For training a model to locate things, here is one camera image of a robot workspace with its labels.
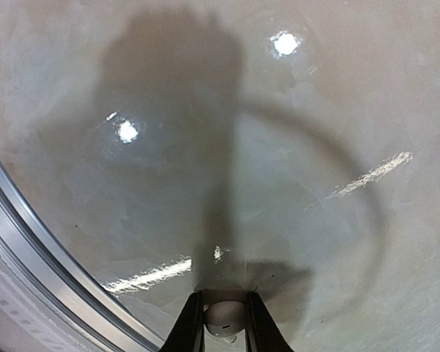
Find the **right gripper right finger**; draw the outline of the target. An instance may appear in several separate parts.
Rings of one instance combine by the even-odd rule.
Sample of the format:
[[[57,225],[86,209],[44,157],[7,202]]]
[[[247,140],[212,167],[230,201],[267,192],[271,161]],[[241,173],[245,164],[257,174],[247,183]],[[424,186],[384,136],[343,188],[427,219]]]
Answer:
[[[257,292],[245,300],[245,341],[248,352],[293,352]]]

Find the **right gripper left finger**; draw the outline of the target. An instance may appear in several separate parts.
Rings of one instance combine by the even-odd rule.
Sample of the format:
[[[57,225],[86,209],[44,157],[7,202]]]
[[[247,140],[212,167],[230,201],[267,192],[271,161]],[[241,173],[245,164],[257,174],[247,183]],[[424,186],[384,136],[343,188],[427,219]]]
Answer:
[[[165,343],[161,352],[204,352],[204,302],[201,292],[192,293]]]

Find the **white stem earbud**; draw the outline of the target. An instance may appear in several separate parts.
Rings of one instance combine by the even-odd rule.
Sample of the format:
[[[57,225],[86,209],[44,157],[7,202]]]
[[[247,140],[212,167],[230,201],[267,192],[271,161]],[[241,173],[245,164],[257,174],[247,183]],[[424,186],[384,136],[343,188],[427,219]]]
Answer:
[[[245,329],[246,309],[239,301],[220,301],[210,305],[204,314],[205,327],[210,335],[234,343]]]

